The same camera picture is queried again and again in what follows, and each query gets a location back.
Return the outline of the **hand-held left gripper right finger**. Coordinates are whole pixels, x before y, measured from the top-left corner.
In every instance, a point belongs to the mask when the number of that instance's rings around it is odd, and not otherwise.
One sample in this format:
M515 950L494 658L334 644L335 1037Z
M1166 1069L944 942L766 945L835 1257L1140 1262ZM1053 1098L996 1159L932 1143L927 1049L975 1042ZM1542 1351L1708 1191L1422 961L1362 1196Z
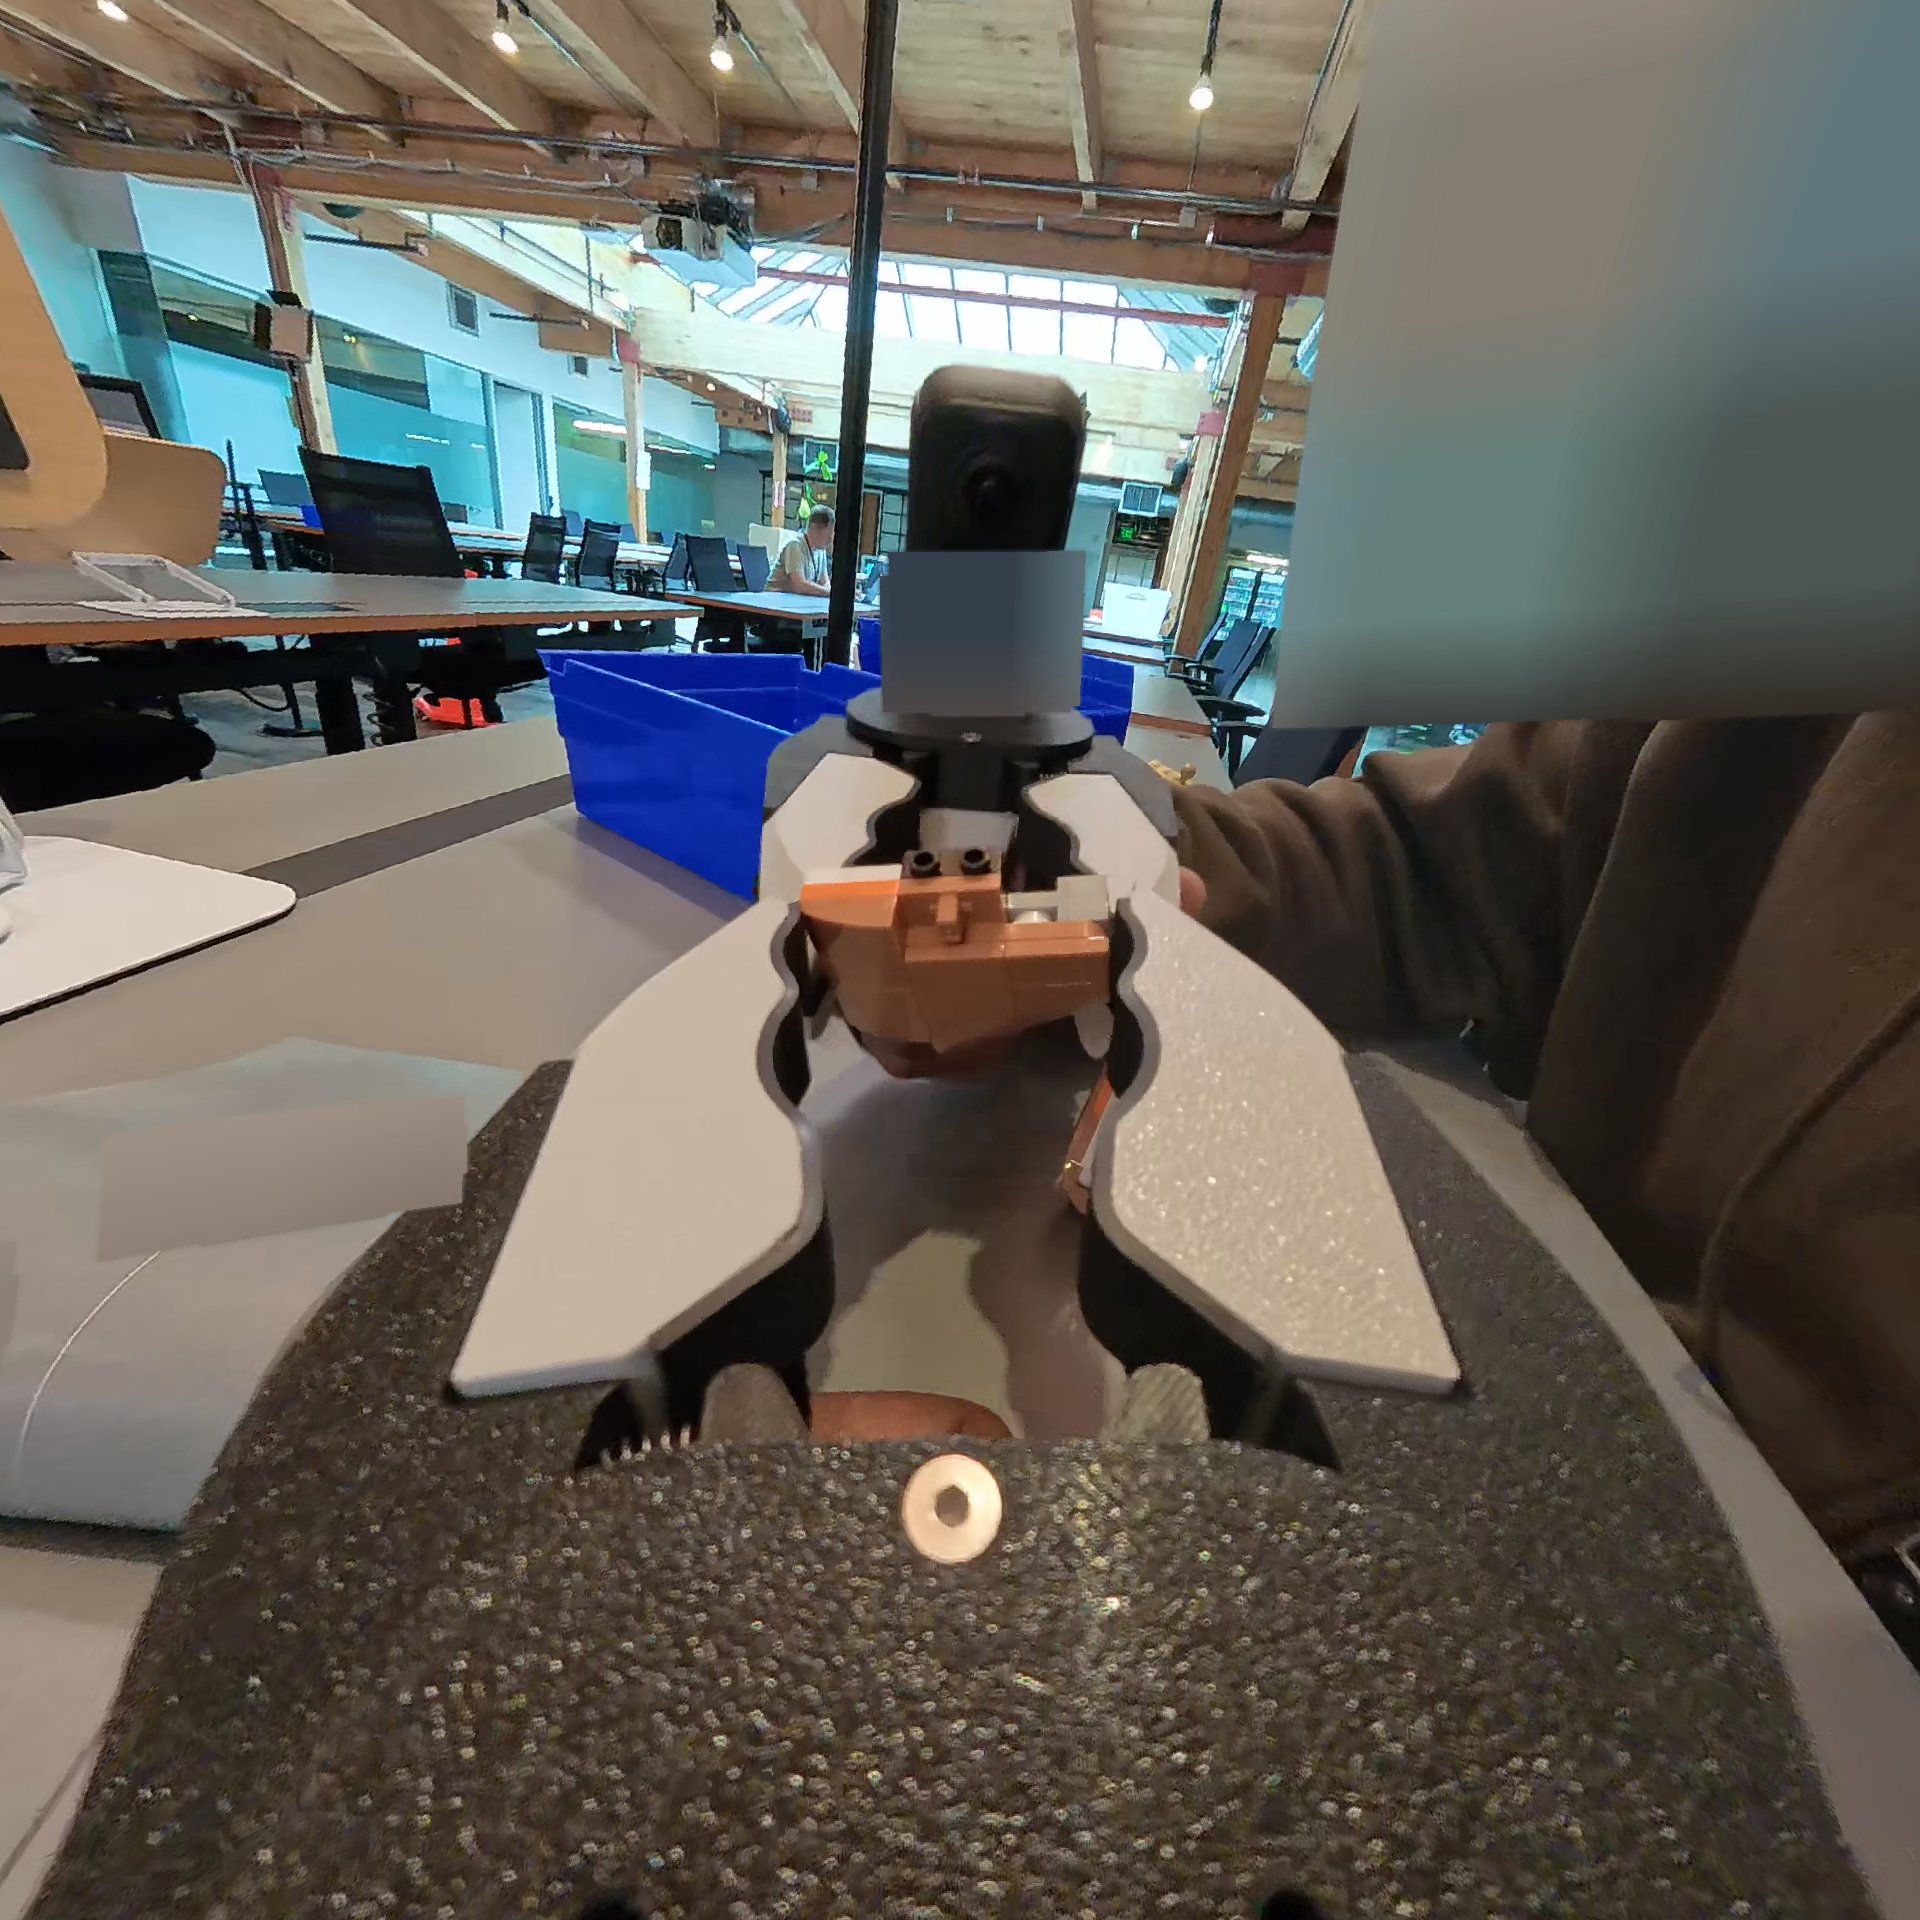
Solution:
M1104 1239L1258 1358L1447 1396L1460 1366L1348 1056L1176 903L1119 908L1116 1037L1139 1039L1094 1150Z

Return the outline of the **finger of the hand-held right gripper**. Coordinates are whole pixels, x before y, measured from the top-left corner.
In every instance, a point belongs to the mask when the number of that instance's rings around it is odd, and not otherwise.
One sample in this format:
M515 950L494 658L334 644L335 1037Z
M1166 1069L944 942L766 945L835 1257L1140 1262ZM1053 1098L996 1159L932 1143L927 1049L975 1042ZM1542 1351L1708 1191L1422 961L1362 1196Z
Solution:
M1093 770L1032 781L1021 794L1021 858L1063 904L1114 911L1132 898L1184 908L1174 783L1162 770Z
M756 898L797 903L808 874L879 849L885 820L915 812L922 783L903 767L848 752L821 757L764 820Z

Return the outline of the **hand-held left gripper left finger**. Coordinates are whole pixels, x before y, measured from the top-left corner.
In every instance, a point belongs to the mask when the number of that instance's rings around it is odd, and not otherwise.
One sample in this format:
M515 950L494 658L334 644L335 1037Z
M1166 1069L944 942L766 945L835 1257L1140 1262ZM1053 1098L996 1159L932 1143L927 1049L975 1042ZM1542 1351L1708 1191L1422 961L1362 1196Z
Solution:
M760 901L579 1047L447 1385L632 1377L826 1222L799 910Z

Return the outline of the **blue plastic bin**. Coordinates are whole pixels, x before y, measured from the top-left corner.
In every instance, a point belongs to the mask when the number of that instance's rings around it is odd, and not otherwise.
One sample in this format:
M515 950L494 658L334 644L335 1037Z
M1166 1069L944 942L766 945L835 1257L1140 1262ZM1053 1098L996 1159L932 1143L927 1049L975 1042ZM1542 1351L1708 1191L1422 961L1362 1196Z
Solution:
M858 614L852 653L848 658L860 671L879 674L879 616ZM1093 732L1124 743L1135 711L1135 666L1083 652L1078 679L1078 712L1091 720Z
M544 652L576 808L664 862L755 898L770 757L876 674L803 656Z

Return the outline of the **brown toy brick assembly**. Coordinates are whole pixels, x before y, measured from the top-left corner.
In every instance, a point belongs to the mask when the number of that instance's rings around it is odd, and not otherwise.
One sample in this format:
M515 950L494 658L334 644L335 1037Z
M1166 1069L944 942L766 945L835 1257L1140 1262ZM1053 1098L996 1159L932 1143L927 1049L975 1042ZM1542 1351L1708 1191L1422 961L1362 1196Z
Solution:
M1114 989L1114 886L1013 892L989 847L807 870L799 920L864 1039L952 1053L1077 1018Z

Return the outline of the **black mesh chair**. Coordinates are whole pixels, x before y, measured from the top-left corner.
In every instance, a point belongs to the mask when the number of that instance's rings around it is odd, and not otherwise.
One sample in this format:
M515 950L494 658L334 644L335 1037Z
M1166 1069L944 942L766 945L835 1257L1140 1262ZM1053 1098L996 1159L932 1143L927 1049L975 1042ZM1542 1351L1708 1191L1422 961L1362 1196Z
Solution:
M1174 644L1166 649L1166 674L1186 684L1206 718L1206 732L1221 754L1228 775L1237 777L1248 744L1264 727L1264 714L1253 704L1243 701L1240 685L1260 666L1266 656L1275 626L1262 623L1248 614L1223 616L1213 631L1198 642L1195 653L1179 653Z

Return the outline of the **flat brown brick tile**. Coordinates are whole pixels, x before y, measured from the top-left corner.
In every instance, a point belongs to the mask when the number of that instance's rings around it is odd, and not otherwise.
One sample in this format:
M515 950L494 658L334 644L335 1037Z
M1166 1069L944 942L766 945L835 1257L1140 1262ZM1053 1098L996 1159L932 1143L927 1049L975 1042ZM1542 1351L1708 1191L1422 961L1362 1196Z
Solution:
M1075 1116L1059 1175L1063 1199L1078 1215L1091 1213L1096 1150L1104 1138L1110 1103L1114 1081L1101 1069Z

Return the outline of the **row of black office chairs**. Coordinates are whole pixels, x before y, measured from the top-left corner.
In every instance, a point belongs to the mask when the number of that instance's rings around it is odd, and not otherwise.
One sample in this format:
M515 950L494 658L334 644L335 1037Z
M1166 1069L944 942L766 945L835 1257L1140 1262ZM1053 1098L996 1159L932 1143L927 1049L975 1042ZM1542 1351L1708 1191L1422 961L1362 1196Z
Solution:
M631 528L576 511L527 518L518 575L595 591L760 591L772 578L764 544L675 534L669 544L631 540Z

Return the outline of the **ceiling projector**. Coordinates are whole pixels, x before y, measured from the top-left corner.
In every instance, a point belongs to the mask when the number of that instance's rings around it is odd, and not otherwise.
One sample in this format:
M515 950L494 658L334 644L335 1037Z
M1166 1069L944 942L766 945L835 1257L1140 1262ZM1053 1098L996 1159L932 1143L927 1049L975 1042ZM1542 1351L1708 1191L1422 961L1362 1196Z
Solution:
M740 199L717 183L662 199L640 216L631 236L631 249L677 281L725 295L755 286L755 242L751 197Z

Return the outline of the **long brown-edged table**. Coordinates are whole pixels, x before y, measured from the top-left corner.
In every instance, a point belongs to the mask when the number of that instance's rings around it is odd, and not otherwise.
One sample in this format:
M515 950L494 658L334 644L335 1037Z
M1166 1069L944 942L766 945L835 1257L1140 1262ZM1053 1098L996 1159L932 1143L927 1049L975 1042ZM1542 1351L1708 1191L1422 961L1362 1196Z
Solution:
M626 591L560 583L423 580L335 572L211 572L232 591L236 614L134 616L78 602L71 564L3 564L3 642L7 646L106 646L146 639L270 634L426 634L482 629L560 631L693 616L695 608Z

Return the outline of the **person's brown jacket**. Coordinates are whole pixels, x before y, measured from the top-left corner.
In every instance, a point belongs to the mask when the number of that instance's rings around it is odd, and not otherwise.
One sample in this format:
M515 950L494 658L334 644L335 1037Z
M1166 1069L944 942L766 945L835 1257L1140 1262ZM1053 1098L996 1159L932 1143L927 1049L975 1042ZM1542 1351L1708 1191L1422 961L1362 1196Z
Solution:
M1915 714L1526 727L1528 1127L1846 1560L1915 1529Z

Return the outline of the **open grey booklet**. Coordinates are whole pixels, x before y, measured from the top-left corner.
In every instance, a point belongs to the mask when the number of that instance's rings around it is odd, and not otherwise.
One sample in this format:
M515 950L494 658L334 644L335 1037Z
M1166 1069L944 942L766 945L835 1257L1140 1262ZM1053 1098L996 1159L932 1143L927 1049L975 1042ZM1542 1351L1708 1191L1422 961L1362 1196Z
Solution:
M5 1514L171 1529L400 1210L520 1072L283 1039L5 1103Z

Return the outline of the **white stand with flat base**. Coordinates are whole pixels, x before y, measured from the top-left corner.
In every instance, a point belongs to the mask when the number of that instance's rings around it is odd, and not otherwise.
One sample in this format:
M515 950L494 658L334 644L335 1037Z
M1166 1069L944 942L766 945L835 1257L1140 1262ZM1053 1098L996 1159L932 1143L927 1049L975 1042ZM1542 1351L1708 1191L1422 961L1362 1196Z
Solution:
M3 1018L285 919L296 892L3 813Z

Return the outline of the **plywood chair back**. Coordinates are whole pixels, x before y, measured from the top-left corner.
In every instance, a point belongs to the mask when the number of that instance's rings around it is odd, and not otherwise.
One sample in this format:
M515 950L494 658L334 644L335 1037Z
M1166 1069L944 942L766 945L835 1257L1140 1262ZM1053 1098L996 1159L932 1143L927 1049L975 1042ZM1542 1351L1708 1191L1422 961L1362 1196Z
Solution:
M31 270L3 229L3 551L7 560L211 560L224 462L207 447L110 432L64 354Z

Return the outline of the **wooden post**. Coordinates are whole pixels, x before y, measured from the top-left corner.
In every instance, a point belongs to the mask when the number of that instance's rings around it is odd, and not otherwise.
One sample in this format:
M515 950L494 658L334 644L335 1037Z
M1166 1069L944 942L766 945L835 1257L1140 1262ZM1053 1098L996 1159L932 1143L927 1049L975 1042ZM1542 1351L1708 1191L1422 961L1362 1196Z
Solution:
M1255 277L1223 364L1221 407L1202 415L1194 437L1191 469L1163 567L1166 634L1179 658L1195 658L1210 631L1238 482L1286 298L1290 281L1280 270Z

